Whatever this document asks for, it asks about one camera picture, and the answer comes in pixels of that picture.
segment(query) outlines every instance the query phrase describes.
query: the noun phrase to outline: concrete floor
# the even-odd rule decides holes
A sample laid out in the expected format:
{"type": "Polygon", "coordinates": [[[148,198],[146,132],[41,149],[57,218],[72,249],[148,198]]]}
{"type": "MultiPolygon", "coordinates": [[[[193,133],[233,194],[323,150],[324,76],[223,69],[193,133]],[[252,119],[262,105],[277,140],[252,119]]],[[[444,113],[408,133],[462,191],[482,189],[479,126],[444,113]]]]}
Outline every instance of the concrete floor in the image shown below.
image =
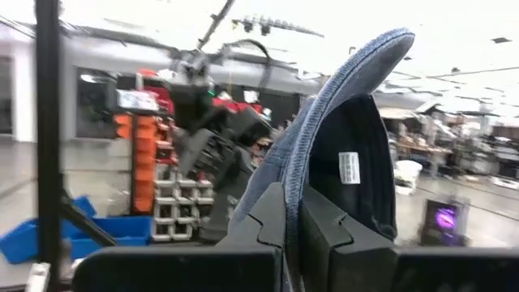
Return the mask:
{"type": "MultiPolygon", "coordinates": [[[[33,144],[0,140],[0,234],[35,215],[33,144]]],[[[100,215],[114,180],[106,143],[82,141],[63,149],[66,186],[73,196],[87,194],[100,215]]],[[[412,239],[422,219],[426,199],[452,191],[470,199],[467,235],[477,247],[519,246],[519,191],[484,184],[456,184],[421,178],[414,196],[397,196],[397,241],[412,239]]],[[[2,286],[24,283],[30,264],[9,265],[0,256],[2,286]]]]}

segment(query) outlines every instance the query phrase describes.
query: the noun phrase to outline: blue bin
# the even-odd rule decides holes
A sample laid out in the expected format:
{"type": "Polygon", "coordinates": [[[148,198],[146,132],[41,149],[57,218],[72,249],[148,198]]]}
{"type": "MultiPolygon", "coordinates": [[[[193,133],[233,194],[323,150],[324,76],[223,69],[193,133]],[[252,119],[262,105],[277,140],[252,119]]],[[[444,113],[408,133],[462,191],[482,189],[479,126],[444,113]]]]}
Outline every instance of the blue bin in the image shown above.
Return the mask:
{"type": "MultiPolygon", "coordinates": [[[[150,239],[152,218],[138,217],[110,217],[93,218],[94,223],[110,234],[118,246],[142,247],[147,246],[150,239]]],[[[81,259],[97,251],[101,247],[85,233],[76,233],[70,236],[72,243],[72,259],[81,259]]]]}
{"type": "MultiPolygon", "coordinates": [[[[86,195],[75,199],[74,205],[83,210],[88,217],[96,215],[96,209],[86,195]]],[[[62,221],[63,238],[78,233],[79,230],[69,221],[62,221]]],[[[38,254],[38,220],[27,220],[5,234],[0,239],[0,251],[10,264],[19,264],[34,258],[38,254]]]]}

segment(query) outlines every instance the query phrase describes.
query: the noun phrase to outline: ceiling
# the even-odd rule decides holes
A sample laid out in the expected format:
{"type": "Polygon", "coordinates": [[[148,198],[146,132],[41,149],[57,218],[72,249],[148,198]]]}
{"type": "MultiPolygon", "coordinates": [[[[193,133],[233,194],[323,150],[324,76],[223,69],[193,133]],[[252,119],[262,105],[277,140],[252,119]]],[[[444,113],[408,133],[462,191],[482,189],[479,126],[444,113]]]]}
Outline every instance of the ceiling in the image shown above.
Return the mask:
{"type": "MultiPolygon", "coordinates": [[[[165,43],[193,48],[225,0],[63,0],[64,19],[98,22],[153,36],[165,43]]],[[[19,0],[9,13],[33,18],[32,0],[19,0]]],[[[414,47],[387,78],[381,92],[427,92],[436,96],[483,99],[519,105],[519,18],[509,0],[236,0],[226,21],[204,48],[255,38],[273,49],[275,58],[297,62],[311,71],[332,74],[350,55],[378,34],[407,27],[416,33],[414,47]],[[230,20],[265,15],[323,33],[325,38],[273,29],[232,29],[230,20]],[[509,41],[496,43],[493,39],[509,41]]]]}

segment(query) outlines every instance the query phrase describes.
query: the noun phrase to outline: blue plastic tray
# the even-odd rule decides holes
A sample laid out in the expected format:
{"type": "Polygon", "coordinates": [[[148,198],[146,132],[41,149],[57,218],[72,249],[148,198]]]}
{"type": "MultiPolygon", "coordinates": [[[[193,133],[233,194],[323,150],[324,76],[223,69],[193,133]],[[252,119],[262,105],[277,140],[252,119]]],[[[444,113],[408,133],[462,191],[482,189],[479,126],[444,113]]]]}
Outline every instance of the blue plastic tray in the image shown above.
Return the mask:
{"type": "MultiPolygon", "coordinates": [[[[142,247],[149,243],[151,217],[110,217],[93,218],[92,220],[114,237],[119,246],[142,247]]],[[[84,258],[101,248],[84,233],[73,234],[70,239],[73,260],[84,258]]]]}
{"type": "MultiPolygon", "coordinates": [[[[88,197],[82,195],[74,200],[74,205],[82,209],[88,217],[96,215],[96,209],[90,204],[88,197]]],[[[62,237],[78,234],[69,221],[62,221],[62,237]]],[[[34,258],[38,254],[38,220],[30,219],[16,226],[0,239],[0,251],[11,264],[19,264],[34,258]]]]}

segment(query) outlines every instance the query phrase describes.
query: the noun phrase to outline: purple light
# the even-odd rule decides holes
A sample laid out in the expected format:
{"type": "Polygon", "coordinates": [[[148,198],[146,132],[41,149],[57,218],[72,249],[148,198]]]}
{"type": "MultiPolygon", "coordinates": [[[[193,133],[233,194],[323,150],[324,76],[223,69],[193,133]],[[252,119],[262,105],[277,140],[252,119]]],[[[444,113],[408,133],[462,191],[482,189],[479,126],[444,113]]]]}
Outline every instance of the purple light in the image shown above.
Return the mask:
{"type": "Polygon", "coordinates": [[[436,223],[444,229],[453,229],[456,225],[454,211],[452,209],[442,208],[436,213],[436,223]]]}

